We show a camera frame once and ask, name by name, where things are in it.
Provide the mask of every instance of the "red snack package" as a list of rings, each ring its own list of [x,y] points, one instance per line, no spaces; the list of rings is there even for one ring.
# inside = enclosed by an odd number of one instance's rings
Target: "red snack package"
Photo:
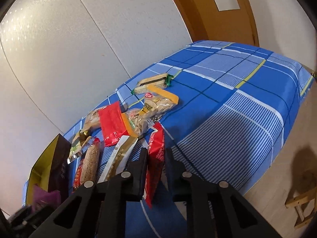
[[[99,110],[98,114],[106,147],[117,144],[122,135],[129,135],[121,116],[118,101]]]
[[[75,178],[74,178],[74,183],[73,183],[73,188],[74,190],[78,189],[80,186],[80,175],[81,175],[81,170],[82,170],[82,165],[84,164],[84,158],[82,158],[79,161],[77,170],[76,170],[76,174],[75,174]]]
[[[159,122],[153,125],[156,131],[151,133],[149,140],[149,157],[145,179],[145,201],[149,208],[152,208],[152,199],[156,187],[161,179],[165,158],[164,131]]]

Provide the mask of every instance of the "wooden stool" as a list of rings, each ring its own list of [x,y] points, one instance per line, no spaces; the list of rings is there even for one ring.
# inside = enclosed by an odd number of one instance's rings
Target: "wooden stool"
[[[302,204],[305,204],[311,200],[315,200],[315,207],[311,214],[308,217],[304,216],[303,210],[301,208]],[[299,196],[292,198],[285,202],[285,207],[295,207],[299,218],[296,221],[296,224],[294,226],[295,229],[298,229],[302,226],[305,226],[310,223],[310,221],[313,219],[315,212],[317,212],[317,187],[300,194]]]

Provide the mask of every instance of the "white snack package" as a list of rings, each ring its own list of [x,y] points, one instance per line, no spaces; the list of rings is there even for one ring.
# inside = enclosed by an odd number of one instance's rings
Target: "white snack package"
[[[108,181],[111,177],[123,172],[126,162],[137,143],[137,138],[123,135],[114,148],[98,183]]]

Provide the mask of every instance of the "snack package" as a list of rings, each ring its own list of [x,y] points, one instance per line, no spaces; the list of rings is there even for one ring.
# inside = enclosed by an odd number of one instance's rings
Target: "snack package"
[[[61,204],[61,192],[59,190],[54,190],[52,192],[47,192],[42,188],[38,187],[36,184],[33,186],[33,200],[32,200],[32,212],[39,211],[46,205],[50,205],[54,209],[58,208]]]
[[[106,147],[117,144],[122,135],[129,134],[122,120],[118,101],[99,110],[98,114]]]
[[[100,140],[94,139],[94,142],[87,149],[84,163],[80,174],[80,185],[86,181],[96,181],[96,172],[99,161]]]
[[[152,208],[152,200],[161,179],[165,159],[163,128],[159,122],[156,122],[152,128],[155,131],[151,133],[148,145],[149,157],[144,188],[144,198],[149,208]]]
[[[70,148],[69,156],[67,158],[68,164],[84,154],[94,141],[94,139],[88,135],[89,132],[89,130],[79,131],[73,138],[72,147]]]
[[[98,183],[108,181],[111,177],[123,172],[126,162],[137,143],[137,138],[123,135],[113,150]]]
[[[144,96],[144,107],[142,109],[128,110],[123,114],[122,118],[126,124],[126,129],[131,135],[129,128],[136,136],[140,136],[147,132],[149,124],[157,121],[162,115],[178,104],[178,96],[152,85],[148,85],[149,92]]]
[[[132,94],[141,94],[147,92],[148,85],[152,85],[158,88],[166,88],[171,84],[172,75],[168,73],[159,74],[150,78],[140,80],[136,87],[132,90]]]
[[[99,110],[104,109],[106,107],[107,106],[92,110],[85,118],[85,123],[82,128],[82,131],[90,130],[91,132],[93,132],[94,130],[101,128],[98,112]]]
[[[75,173],[75,178],[74,178],[74,182],[73,182],[74,190],[78,189],[79,186],[80,186],[80,175],[81,175],[81,170],[82,170],[82,165],[84,163],[84,159],[85,158],[82,158],[79,161],[79,164],[78,164],[78,167],[77,167],[77,170],[76,170],[76,173]]]

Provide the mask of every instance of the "bed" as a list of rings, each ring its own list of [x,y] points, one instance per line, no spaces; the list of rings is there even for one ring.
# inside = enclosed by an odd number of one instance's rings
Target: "bed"
[[[143,78],[174,75],[168,91],[180,102],[160,120],[165,147],[186,169],[210,182],[226,180],[245,194],[271,166],[283,147],[313,76],[298,62],[272,51],[239,43],[203,40],[150,65],[96,108],[120,102],[122,110],[143,107],[143,94],[131,90]],[[78,132],[80,119],[64,137]],[[93,133],[103,141],[101,130]],[[150,132],[139,140],[129,161],[137,160]],[[100,155],[97,179],[114,147]],[[70,166],[69,193],[78,161]],[[162,173],[149,209],[127,203],[126,237],[186,237],[186,211],[174,203]]]

